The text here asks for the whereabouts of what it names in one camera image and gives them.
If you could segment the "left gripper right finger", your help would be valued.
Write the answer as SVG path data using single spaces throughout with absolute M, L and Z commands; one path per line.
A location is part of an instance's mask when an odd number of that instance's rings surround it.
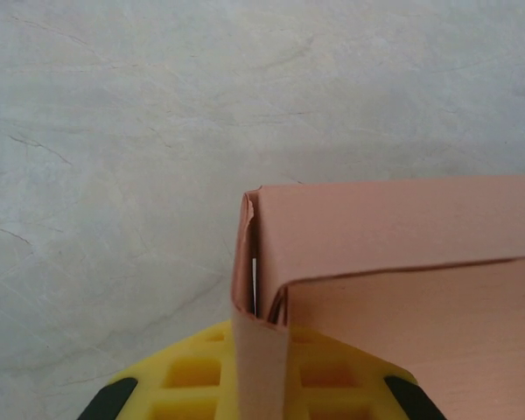
M 406 369 L 308 328 L 290 330 L 285 420 L 447 420 Z

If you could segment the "pink paper box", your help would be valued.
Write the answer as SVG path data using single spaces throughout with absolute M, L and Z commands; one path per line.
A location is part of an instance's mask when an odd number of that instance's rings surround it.
M 407 368 L 447 420 L 525 420 L 525 174 L 247 192 L 231 302 L 241 420 L 285 420 L 295 327 Z

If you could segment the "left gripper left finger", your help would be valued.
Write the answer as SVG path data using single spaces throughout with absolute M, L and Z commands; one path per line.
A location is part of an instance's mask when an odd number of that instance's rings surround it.
M 240 420 L 236 380 L 228 320 L 115 374 L 81 420 Z

